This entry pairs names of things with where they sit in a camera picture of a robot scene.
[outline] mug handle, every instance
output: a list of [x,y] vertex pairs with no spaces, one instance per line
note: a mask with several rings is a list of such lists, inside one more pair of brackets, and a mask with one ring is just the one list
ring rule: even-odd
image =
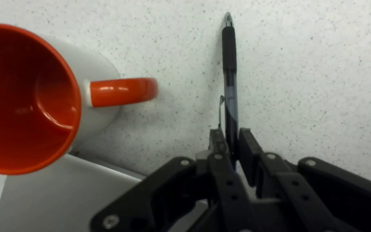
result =
[[90,82],[93,107],[141,103],[156,98],[157,80],[152,77],[101,80]]

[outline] black pen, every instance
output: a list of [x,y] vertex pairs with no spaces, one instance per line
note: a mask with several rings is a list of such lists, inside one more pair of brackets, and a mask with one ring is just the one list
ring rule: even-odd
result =
[[224,102],[226,102],[226,139],[232,155],[232,165],[236,166],[238,143],[238,113],[237,113],[237,54],[233,19],[227,13],[222,35],[223,41],[223,72],[224,72]]

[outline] screw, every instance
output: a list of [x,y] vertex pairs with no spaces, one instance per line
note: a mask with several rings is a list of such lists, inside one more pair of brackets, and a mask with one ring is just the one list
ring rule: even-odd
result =
[[316,161],[314,160],[307,160],[305,164],[308,164],[309,166],[316,166]]
[[276,155],[269,153],[269,155],[267,155],[267,157],[268,157],[269,160],[275,160],[275,158],[276,158]]
[[222,155],[219,155],[219,153],[217,153],[217,155],[214,155],[214,158],[215,158],[215,160],[222,160],[222,158],[223,158],[223,156],[222,156]]
[[105,218],[103,220],[103,227],[106,229],[112,229],[115,228],[117,224],[120,223],[120,218],[115,214],[108,215],[107,218]]
[[188,161],[188,160],[182,160],[181,164],[182,164],[183,166],[187,166],[187,165],[190,165],[190,161]]

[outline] white tabletop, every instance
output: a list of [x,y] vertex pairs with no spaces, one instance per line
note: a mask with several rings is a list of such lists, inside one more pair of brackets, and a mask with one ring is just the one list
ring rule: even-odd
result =
[[[79,144],[142,173],[208,147],[223,93],[220,28],[235,19],[240,125],[290,161],[371,179],[371,0],[0,0],[0,22],[95,49],[160,97]],[[0,176],[0,191],[4,176]]]

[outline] white speckled surface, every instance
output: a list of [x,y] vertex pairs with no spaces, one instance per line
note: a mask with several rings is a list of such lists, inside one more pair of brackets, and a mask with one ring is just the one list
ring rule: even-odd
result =
[[126,76],[159,79],[157,100],[125,107],[79,144],[83,155],[150,173],[208,147],[227,10],[241,126],[290,161],[312,155],[371,179],[371,0],[0,0],[0,22],[97,49]]

